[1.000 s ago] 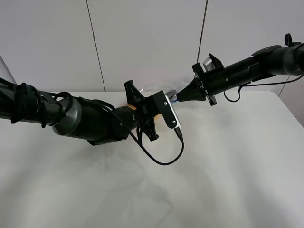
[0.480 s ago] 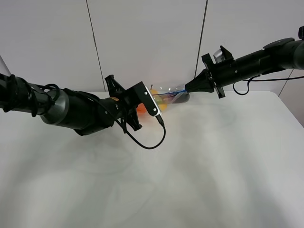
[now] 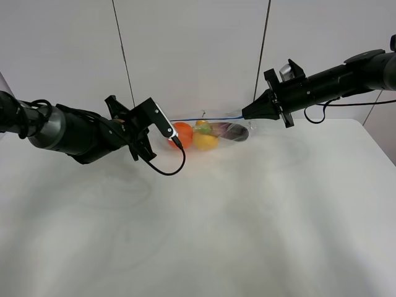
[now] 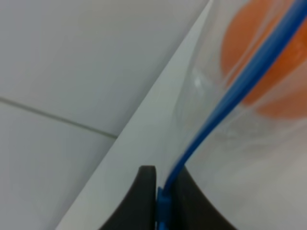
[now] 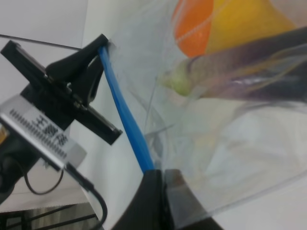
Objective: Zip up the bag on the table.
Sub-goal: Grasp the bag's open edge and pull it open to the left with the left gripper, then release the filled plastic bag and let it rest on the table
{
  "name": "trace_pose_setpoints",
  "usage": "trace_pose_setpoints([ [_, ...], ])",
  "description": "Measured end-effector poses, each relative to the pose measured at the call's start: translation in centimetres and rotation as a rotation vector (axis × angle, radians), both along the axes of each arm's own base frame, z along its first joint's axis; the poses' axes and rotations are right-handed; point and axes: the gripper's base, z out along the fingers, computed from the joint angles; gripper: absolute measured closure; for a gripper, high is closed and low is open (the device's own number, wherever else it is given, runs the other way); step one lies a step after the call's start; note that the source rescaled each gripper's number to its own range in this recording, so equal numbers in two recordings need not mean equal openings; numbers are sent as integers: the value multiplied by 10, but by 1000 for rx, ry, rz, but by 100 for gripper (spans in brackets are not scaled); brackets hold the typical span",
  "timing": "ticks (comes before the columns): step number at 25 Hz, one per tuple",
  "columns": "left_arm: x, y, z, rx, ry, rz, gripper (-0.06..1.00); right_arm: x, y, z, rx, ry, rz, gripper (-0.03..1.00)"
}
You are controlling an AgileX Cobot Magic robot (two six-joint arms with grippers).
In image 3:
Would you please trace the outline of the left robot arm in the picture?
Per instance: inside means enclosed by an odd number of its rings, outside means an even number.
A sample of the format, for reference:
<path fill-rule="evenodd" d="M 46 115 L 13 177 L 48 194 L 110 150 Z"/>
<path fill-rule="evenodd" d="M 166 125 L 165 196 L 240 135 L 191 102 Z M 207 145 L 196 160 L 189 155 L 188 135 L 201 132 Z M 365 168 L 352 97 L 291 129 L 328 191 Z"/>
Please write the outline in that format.
<path fill-rule="evenodd" d="M 152 160 L 149 126 L 166 128 L 157 104 L 145 100 L 129 110 L 114 95 L 105 103 L 110 119 L 92 111 L 70 108 L 47 100 L 20 101 L 1 92 L 1 132 L 28 139 L 36 148 L 65 153 L 80 164 L 93 163 L 120 148 L 132 146 L 135 160 Z"/>

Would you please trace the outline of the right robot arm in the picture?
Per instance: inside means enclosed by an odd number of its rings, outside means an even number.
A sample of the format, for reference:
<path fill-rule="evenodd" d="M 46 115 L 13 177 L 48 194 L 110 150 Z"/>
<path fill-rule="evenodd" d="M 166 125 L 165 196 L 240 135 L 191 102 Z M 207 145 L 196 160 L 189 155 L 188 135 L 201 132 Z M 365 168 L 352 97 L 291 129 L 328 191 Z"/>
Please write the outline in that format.
<path fill-rule="evenodd" d="M 357 54 L 343 64 L 306 76 L 293 60 L 275 72 L 264 72 L 268 89 L 242 109 L 243 119 L 282 119 L 293 127 L 292 114 L 319 105 L 336 106 L 337 100 L 374 90 L 395 90 L 395 37 L 390 38 L 390 52 L 383 49 Z"/>

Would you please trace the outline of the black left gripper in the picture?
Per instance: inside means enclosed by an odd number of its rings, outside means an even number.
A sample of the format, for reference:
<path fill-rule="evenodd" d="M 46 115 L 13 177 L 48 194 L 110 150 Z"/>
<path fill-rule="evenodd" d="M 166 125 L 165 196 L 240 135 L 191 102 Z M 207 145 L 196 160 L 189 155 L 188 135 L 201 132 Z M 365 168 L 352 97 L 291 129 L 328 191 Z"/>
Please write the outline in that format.
<path fill-rule="evenodd" d="M 148 133 L 153 124 L 152 116 L 157 109 L 152 98 L 148 98 L 129 110 L 114 95 L 105 99 L 111 119 L 104 125 L 104 140 L 112 150 L 130 145 L 135 161 L 150 161 L 157 155 L 153 152 Z"/>

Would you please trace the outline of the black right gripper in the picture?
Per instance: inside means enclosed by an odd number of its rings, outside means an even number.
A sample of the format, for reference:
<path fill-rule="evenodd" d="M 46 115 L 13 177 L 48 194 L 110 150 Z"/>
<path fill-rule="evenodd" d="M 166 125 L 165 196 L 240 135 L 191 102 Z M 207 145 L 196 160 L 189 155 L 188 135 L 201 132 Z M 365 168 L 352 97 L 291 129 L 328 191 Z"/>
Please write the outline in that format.
<path fill-rule="evenodd" d="M 243 119 L 282 119 L 285 127 L 295 125 L 291 115 L 291 106 L 293 106 L 291 97 L 302 89 L 301 84 L 306 79 L 306 74 L 292 59 L 288 59 L 287 64 L 292 66 L 295 78 L 282 82 L 279 81 L 274 69 L 265 71 L 264 79 L 269 88 L 242 109 Z"/>

